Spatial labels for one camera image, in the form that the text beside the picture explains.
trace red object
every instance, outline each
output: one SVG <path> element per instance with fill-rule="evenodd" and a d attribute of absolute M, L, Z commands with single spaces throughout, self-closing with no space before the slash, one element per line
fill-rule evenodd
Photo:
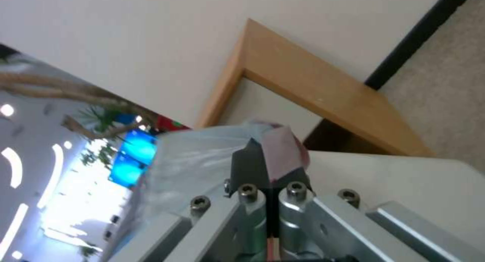
<path fill-rule="evenodd" d="M 158 118 L 156 119 L 156 127 L 157 129 L 163 130 L 163 131 L 177 131 L 177 130 L 191 129 L 190 127 L 184 126 L 180 122 L 176 122 L 162 115 L 159 115 Z"/>

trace curved light fixture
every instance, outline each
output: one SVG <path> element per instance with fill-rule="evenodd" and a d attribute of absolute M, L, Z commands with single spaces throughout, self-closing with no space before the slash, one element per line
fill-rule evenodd
<path fill-rule="evenodd" d="M 10 179 L 10 186 L 17 188 L 22 183 L 22 160 L 19 155 L 12 148 L 5 148 L 2 151 L 2 155 L 10 162 L 12 167 L 12 179 Z"/>
<path fill-rule="evenodd" d="M 12 220 L 12 223 L 10 224 L 7 233 L 5 233 L 5 236 L 0 242 L 0 261 L 3 260 L 3 257 L 7 253 L 8 248 L 10 248 L 12 241 L 14 241 L 15 235 L 17 234 L 17 231 L 19 231 L 19 228 L 22 225 L 22 221 L 24 221 L 24 217 L 28 209 L 29 206 L 27 206 L 25 203 L 19 205 L 19 208 L 15 213 L 14 220 Z"/>
<path fill-rule="evenodd" d="M 52 150 L 54 150 L 55 155 L 54 169 L 52 170 L 52 175 L 50 175 L 50 180 L 49 183 L 47 183 L 44 193 L 40 197 L 39 202 L 37 202 L 37 208 L 39 209 L 45 207 L 50 199 L 50 196 L 52 196 L 54 193 L 57 183 L 59 182 L 59 178 L 61 177 L 62 166 L 64 165 L 64 152 L 62 151 L 61 146 L 56 143 L 52 146 Z"/>

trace screw head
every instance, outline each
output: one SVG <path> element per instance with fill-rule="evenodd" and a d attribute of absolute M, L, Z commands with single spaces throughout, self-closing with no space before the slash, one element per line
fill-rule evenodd
<path fill-rule="evenodd" d="M 231 180 L 230 179 L 225 179 L 224 180 L 224 192 L 229 193 L 231 191 Z"/>
<path fill-rule="evenodd" d="M 338 196 L 355 208 L 359 208 L 360 195 L 352 189 L 342 189 L 338 191 Z"/>
<path fill-rule="evenodd" d="M 299 181 L 292 181 L 286 186 L 286 193 L 289 197 L 301 201 L 307 197 L 307 186 Z"/>
<path fill-rule="evenodd" d="M 211 206 L 211 200 L 204 195 L 198 195 L 190 201 L 190 211 L 193 213 L 203 213 Z"/>
<path fill-rule="evenodd" d="M 251 183 L 245 183 L 238 188 L 239 199 L 244 202 L 253 202 L 258 198 L 258 188 Z"/>

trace black baseboard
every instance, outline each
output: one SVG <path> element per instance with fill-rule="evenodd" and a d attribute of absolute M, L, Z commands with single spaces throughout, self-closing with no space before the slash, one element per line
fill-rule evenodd
<path fill-rule="evenodd" d="M 375 90 L 380 89 L 465 1 L 438 0 L 377 67 L 365 81 L 365 84 Z M 329 120 L 323 119 L 303 144 L 310 150 L 339 151 L 342 143 L 346 142 L 351 136 L 350 132 Z"/>

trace beige carpet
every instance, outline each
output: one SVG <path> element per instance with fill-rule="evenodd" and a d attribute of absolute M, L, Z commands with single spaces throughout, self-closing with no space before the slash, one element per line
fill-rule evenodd
<path fill-rule="evenodd" d="M 467 0 L 381 92 L 438 157 L 485 174 L 485 0 Z"/>

